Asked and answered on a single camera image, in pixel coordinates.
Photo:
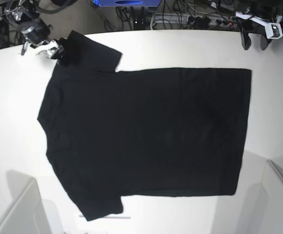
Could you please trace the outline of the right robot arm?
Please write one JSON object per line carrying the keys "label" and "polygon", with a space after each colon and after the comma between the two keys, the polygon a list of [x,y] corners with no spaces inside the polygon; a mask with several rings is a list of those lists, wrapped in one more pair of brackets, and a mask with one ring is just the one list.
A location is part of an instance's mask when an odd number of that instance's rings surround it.
{"label": "right robot arm", "polygon": [[53,27],[40,17],[40,13],[45,13],[46,10],[40,8],[39,3],[38,0],[9,0],[0,17],[14,23],[16,31],[23,37],[22,56],[31,47],[37,55],[44,54],[54,60],[62,59],[64,46],[61,40],[50,39]]}

